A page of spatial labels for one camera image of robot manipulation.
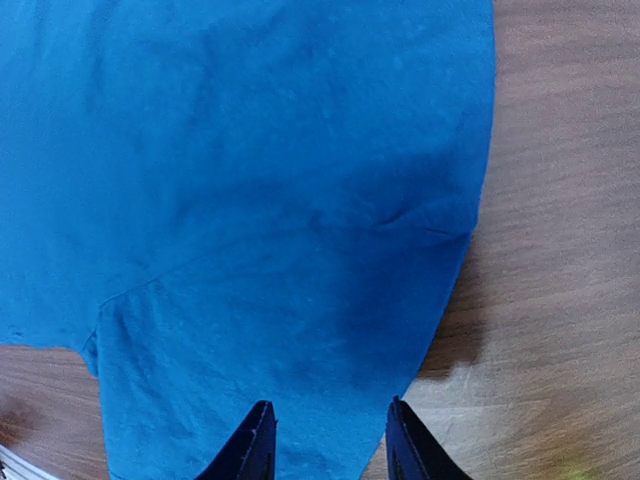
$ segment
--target blue fabric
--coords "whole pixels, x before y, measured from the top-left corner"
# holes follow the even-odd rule
[[[357,478],[476,224],[490,0],[0,2],[0,341],[80,352],[114,478],[259,399]]]

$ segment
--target wood grain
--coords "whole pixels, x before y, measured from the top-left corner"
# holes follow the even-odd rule
[[[477,480],[640,478],[640,3],[497,0],[480,226],[408,401]],[[0,349],[0,442],[106,478],[98,387]],[[381,451],[364,476],[386,478]]]

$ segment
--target wooden surface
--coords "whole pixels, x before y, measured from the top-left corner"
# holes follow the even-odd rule
[[[475,480],[640,478],[640,3],[498,0],[480,227],[407,398]],[[105,478],[69,353],[0,349],[0,442]],[[368,480],[386,478],[378,455]]]

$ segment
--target wooden floor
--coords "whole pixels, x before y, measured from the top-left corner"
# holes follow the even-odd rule
[[[476,480],[637,480],[640,2],[496,0],[496,33],[481,223],[407,398]],[[2,349],[0,364],[0,443],[106,478],[80,361]],[[384,472],[377,455],[365,478]]]

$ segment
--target blue t-shirt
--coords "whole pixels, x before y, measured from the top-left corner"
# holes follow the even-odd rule
[[[0,341],[84,356],[113,478],[260,399],[279,479],[357,478],[476,224],[491,1],[0,9]]]

